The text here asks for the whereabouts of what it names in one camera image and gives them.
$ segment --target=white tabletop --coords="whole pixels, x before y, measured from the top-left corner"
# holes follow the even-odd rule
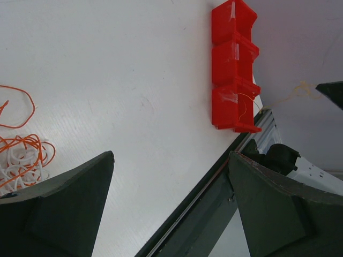
[[[222,0],[0,0],[0,83],[32,95],[19,130],[52,175],[115,154],[93,256],[134,256],[238,134],[211,125],[211,10]],[[23,97],[0,123],[29,113]]]

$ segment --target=gray wall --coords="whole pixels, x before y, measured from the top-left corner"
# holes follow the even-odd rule
[[[343,81],[342,0],[245,2],[259,15],[254,74],[264,105],[287,97],[300,81]],[[325,97],[298,97],[276,105],[273,113],[283,143],[323,169],[343,170],[343,111]]]

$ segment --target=cable bundle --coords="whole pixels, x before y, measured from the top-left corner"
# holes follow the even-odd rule
[[[35,112],[35,105],[31,96],[24,90],[9,86],[0,87],[18,90],[25,93],[31,101],[33,110],[30,116],[20,126],[2,127],[19,129],[30,120]],[[8,105],[6,101],[0,107],[0,115]],[[56,154],[55,147],[47,140],[40,140],[36,134],[14,138],[0,137],[0,196],[18,189],[33,186],[49,178],[45,167],[53,160]]]

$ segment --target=white table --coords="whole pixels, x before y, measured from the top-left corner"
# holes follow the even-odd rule
[[[52,175],[106,150],[115,171],[93,256],[134,256],[237,134],[211,125],[210,12],[222,0],[0,0],[0,83]],[[10,99],[3,123],[29,113]]]

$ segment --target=red storage box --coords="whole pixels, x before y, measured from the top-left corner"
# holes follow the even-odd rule
[[[254,126],[252,101],[260,93],[260,87],[251,83],[248,87],[241,81],[212,90],[212,124],[218,129],[235,132],[260,132]]]
[[[251,29],[257,14],[243,0],[229,0],[212,10],[212,42],[222,44],[237,32],[251,41]]]
[[[239,34],[212,49],[212,83],[227,85],[234,79],[252,82],[252,64],[259,54],[257,46]]]

